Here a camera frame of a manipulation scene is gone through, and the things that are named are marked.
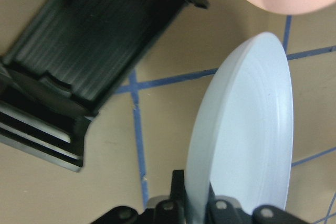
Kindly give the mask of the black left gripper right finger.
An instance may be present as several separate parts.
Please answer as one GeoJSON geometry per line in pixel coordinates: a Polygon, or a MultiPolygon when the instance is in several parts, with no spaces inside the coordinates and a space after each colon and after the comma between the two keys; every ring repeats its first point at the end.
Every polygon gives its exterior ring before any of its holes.
{"type": "Polygon", "coordinates": [[[204,223],[252,223],[252,220],[237,199],[215,195],[210,185],[204,223]]]}

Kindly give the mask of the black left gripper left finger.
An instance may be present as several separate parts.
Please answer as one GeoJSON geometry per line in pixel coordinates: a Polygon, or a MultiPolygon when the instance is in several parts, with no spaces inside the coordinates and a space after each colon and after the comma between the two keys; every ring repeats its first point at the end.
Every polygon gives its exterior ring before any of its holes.
{"type": "Polygon", "coordinates": [[[174,170],[168,198],[161,200],[154,208],[154,223],[187,223],[186,205],[184,170],[174,170]]]}

